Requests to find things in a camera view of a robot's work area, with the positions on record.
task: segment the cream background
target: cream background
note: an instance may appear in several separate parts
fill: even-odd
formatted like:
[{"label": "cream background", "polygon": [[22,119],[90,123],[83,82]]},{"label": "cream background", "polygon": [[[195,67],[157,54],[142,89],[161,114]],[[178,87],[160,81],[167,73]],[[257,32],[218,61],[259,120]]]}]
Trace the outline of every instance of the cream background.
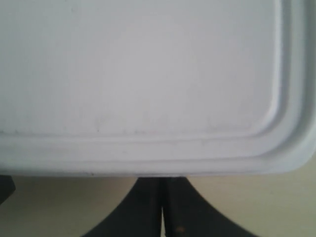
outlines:
[{"label": "cream background", "polygon": [[[285,174],[189,180],[214,207],[259,236],[316,236],[316,157]],[[16,192],[0,205],[0,236],[78,237],[119,204],[136,178],[14,181]]]}]

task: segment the black plastic object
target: black plastic object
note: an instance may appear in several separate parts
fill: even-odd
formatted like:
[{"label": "black plastic object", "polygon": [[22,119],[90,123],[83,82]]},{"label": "black plastic object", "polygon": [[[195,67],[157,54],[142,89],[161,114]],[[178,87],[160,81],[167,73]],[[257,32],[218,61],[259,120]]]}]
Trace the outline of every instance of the black plastic object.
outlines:
[{"label": "black plastic object", "polygon": [[159,178],[139,178],[125,199],[84,237],[160,237]]},{"label": "black plastic object", "polygon": [[0,204],[2,204],[14,191],[15,185],[12,177],[0,175]]},{"label": "black plastic object", "polygon": [[212,207],[186,178],[164,178],[167,237],[254,237]]}]

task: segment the beige wall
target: beige wall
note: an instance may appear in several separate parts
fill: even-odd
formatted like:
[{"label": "beige wall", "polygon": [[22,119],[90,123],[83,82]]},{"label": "beige wall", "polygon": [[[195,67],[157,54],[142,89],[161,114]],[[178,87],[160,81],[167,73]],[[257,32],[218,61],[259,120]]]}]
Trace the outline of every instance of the beige wall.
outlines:
[{"label": "beige wall", "polygon": [[[316,236],[316,158],[286,174],[189,179],[213,206],[259,236]],[[14,177],[17,190],[0,206],[0,236],[78,237],[135,180]]]}]

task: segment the white surface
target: white surface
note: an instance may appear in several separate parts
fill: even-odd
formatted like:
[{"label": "white surface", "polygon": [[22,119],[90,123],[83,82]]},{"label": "white surface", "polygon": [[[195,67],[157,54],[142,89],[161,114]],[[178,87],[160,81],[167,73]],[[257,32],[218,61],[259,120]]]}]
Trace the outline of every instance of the white surface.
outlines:
[{"label": "white surface", "polygon": [[315,150],[303,1],[2,1],[0,170],[268,173]]}]

